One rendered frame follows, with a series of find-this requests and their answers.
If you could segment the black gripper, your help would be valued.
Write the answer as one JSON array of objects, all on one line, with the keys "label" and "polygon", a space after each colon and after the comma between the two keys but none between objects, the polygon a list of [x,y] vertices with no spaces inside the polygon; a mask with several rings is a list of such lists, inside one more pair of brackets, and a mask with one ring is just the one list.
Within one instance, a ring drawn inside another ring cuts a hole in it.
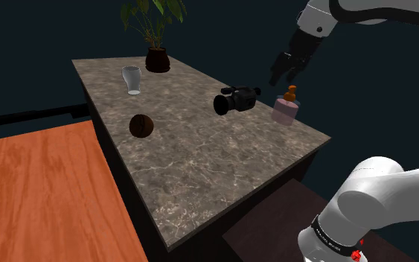
[{"label": "black gripper", "polygon": [[323,38],[297,29],[292,35],[288,52],[281,52],[270,68],[270,86],[276,86],[279,79],[286,73],[286,81],[292,83],[307,66]]}]

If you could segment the pink soap dispenser orange pump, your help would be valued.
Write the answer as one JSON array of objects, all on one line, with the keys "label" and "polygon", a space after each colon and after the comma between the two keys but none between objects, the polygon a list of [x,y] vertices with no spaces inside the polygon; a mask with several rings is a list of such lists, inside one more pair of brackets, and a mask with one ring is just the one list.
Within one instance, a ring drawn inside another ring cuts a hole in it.
[{"label": "pink soap dispenser orange pump", "polygon": [[273,121],[284,126],[292,125],[301,103],[296,99],[297,86],[290,85],[288,91],[276,98],[272,110],[271,118]]}]

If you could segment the marble top dark table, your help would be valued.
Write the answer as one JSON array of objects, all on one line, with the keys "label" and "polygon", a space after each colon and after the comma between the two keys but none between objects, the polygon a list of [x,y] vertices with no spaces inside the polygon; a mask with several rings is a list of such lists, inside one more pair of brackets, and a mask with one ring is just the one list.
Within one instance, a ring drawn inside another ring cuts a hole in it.
[{"label": "marble top dark table", "polygon": [[[213,100],[223,84],[178,60],[166,73],[142,71],[141,93],[129,95],[121,71],[143,68],[143,57],[73,62],[97,139],[123,193],[146,209],[144,229],[155,262],[212,262],[214,243],[253,206],[288,180],[300,179],[329,137],[300,121],[274,122],[264,103],[218,115]],[[136,138],[134,115],[149,116],[153,132]]]}]

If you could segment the black camcorder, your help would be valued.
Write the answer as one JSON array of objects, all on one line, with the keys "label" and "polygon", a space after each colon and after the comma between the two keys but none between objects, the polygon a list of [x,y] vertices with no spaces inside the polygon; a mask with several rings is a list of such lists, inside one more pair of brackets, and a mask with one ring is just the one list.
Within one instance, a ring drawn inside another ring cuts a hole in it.
[{"label": "black camcorder", "polygon": [[225,115],[228,111],[237,110],[243,112],[252,109],[261,94],[259,88],[248,86],[229,86],[221,88],[221,94],[213,101],[214,111],[218,115]]}]

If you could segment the clear drinking glass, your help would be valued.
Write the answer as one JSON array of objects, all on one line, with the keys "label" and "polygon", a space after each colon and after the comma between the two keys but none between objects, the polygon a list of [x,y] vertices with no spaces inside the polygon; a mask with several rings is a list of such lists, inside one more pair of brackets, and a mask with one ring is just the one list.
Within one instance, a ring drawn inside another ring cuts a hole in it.
[{"label": "clear drinking glass", "polygon": [[129,95],[139,95],[141,93],[141,69],[137,66],[124,66],[122,68],[122,77],[127,85]]}]

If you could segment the green plant in dark pot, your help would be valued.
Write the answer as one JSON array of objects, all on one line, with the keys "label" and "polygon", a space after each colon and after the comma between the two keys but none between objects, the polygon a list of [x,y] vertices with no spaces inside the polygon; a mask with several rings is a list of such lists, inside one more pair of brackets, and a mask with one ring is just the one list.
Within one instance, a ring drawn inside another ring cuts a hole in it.
[{"label": "green plant in dark pot", "polygon": [[145,59],[146,70],[165,73],[170,70],[166,48],[162,46],[166,25],[173,20],[183,22],[188,14],[183,0],[135,0],[121,6],[120,18],[124,30],[138,31],[150,44]]}]

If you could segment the brown ball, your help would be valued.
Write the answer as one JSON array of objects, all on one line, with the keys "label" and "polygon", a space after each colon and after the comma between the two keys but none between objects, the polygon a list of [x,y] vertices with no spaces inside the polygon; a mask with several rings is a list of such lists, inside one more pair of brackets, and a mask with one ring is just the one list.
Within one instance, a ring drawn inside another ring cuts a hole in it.
[{"label": "brown ball", "polygon": [[129,122],[129,131],[136,138],[146,138],[153,130],[153,120],[147,115],[134,115]]}]

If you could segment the dark robot stand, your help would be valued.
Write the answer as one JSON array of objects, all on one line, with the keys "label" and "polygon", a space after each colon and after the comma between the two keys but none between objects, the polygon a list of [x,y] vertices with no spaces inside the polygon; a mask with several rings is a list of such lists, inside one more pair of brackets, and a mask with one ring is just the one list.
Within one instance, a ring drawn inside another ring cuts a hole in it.
[{"label": "dark robot stand", "polygon": [[326,204],[292,179],[257,204],[223,238],[243,262],[303,262],[298,233]]}]

